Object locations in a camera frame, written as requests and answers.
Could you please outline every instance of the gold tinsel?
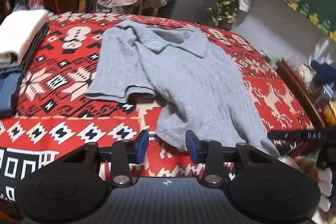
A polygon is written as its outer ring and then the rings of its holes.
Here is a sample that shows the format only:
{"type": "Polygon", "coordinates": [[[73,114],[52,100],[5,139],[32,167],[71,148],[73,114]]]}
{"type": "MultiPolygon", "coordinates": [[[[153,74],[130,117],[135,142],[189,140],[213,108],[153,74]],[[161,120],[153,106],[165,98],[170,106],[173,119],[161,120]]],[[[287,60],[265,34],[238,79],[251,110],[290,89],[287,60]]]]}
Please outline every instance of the gold tinsel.
{"type": "Polygon", "coordinates": [[[229,31],[235,22],[238,7],[238,0],[224,0],[217,2],[215,8],[208,8],[207,11],[211,13],[212,24],[216,28],[229,31]]]}

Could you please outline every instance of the white wall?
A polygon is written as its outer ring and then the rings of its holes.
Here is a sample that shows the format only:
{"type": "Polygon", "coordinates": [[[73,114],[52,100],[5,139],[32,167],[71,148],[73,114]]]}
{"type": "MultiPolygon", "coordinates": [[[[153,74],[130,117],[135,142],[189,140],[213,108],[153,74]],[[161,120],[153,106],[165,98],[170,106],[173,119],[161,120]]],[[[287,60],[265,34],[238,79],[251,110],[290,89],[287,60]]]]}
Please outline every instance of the white wall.
{"type": "MultiPolygon", "coordinates": [[[[308,59],[315,46],[328,38],[309,19],[278,0],[253,0],[248,13],[238,13],[231,31],[271,58],[300,54],[308,59]]],[[[336,61],[336,43],[331,42],[328,50],[336,61]]]]}

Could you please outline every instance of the wooden bed frame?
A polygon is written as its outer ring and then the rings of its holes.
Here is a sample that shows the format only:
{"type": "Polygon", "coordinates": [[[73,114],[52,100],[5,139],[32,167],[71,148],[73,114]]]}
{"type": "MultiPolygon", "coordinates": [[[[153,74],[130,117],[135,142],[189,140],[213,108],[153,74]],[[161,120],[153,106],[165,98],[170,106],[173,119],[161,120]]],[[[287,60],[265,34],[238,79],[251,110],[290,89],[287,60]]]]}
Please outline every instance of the wooden bed frame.
{"type": "Polygon", "coordinates": [[[276,72],[291,90],[296,99],[299,101],[303,110],[306,112],[307,116],[311,120],[313,126],[315,128],[327,127],[323,120],[323,117],[313,104],[313,100],[311,99],[310,95],[302,87],[301,81],[297,78],[297,76],[287,65],[287,63],[285,63],[284,61],[278,61],[277,66],[278,68],[276,72]]]}

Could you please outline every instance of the christmas decoration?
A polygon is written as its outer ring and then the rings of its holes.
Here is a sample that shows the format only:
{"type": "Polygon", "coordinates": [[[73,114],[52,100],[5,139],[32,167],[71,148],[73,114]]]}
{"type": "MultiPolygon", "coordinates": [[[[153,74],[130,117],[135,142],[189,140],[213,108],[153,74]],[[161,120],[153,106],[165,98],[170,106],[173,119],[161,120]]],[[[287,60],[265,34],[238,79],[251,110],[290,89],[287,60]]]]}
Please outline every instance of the christmas decoration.
{"type": "Polygon", "coordinates": [[[294,11],[296,11],[297,10],[297,8],[299,8],[299,5],[297,4],[297,3],[292,3],[291,5],[290,5],[290,7],[294,10],[294,11]]]}
{"type": "Polygon", "coordinates": [[[318,27],[326,32],[326,33],[329,33],[330,31],[330,21],[329,20],[323,20],[321,24],[318,25],[318,27]]]}
{"type": "Polygon", "coordinates": [[[282,2],[288,4],[288,0],[281,0],[282,2]]]}
{"type": "Polygon", "coordinates": [[[235,22],[239,8],[238,0],[224,0],[217,2],[216,7],[207,10],[212,15],[212,24],[221,30],[229,31],[235,22]]]}
{"type": "Polygon", "coordinates": [[[319,17],[317,16],[317,13],[312,14],[312,15],[309,15],[309,19],[310,19],[310,21],[313,22],[315,25],[317,25],[318,22],[320,21],[320,20],[319,20],[319,17]]]}
{"type": "Polygon", "coordinates": [[[305,17],[307,17],[308,16],[308,14],[309,14],[309,5],[308,4],[304,4],[302,7],[301,7],[301,9],[299,10],[299,12],[300,12],[300,14],[301,15],[304,15],[305,17]]]}
{"type": "Polygon", "coordinates": [[[336,31],[330,32],[330,38],[336,42],[336,31]]]}

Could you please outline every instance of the red patterned blanket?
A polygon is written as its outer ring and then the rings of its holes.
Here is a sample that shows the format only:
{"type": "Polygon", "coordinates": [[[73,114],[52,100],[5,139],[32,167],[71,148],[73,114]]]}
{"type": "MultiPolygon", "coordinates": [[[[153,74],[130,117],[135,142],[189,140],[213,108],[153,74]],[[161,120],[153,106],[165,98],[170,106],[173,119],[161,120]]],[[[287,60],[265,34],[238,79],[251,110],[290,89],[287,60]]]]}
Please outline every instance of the red patterned blanket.
{"type": "MultiPolygon", "coordinates": [[[[202,173],[203,164],[192,164],[186,152],[155,136],[162,98],[135,96],[119,104],[83,96],[95,77],[103,32],[126,19],[164,29],[200,28],[236,62],[267,130],[311,127],[285,83],[239,35],[156,17],[55,15],[49,18],[50,32],[23,79],[17,115],[0,122],[0,197],[15,200],[17,180],[86,142],[110,146],[117,140],[134,139],[142,129],[150,132],[150,143],[144,163],[131,166],[134,176],[202,173]]],[[[277,143],[281,153],[296,145],[277,143]]],[[[101,166],[103,179],[109,179],[109,169],[108,164],[101,166]]]]}

